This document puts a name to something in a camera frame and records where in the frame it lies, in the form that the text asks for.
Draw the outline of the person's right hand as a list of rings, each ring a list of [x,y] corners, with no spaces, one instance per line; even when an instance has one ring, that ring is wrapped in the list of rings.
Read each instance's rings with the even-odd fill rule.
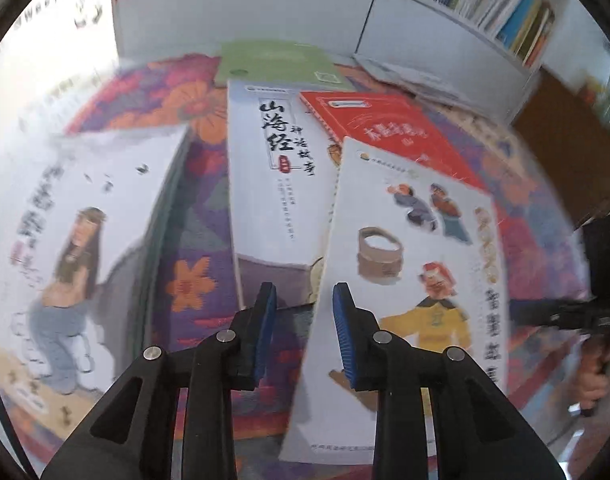
[[[572,401],[588,416],[608,393],[608,378],[603,370],[603,348],[589,340],[580,349],[579,361],[572,379]]]

